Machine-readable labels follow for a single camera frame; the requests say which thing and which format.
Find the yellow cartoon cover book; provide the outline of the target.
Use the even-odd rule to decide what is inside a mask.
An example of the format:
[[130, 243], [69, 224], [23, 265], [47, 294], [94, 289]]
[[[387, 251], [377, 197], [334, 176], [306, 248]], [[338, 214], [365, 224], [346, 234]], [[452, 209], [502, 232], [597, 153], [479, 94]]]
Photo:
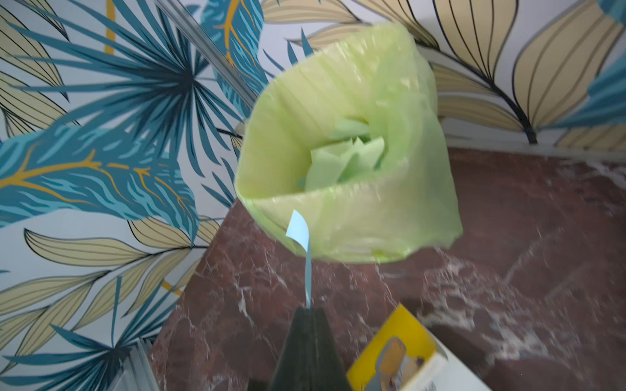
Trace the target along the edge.
[[489, 390], [402, 305], [350, 366], [347, 379], [358, 391]]

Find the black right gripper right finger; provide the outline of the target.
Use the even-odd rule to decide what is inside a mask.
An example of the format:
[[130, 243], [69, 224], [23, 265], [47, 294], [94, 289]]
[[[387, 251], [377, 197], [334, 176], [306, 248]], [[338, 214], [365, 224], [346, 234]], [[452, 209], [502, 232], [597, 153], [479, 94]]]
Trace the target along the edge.
[[323, 309], [312, 310], [312, 327], [314, 331], [312, 389], [350, 391], [346, 371]]

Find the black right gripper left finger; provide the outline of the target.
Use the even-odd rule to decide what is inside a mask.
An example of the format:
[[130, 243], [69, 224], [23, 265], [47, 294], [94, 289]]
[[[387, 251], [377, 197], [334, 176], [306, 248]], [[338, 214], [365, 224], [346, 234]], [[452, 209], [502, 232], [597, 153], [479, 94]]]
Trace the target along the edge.
[[312, 390], [312, 309], [296, 309], [268, 390]]

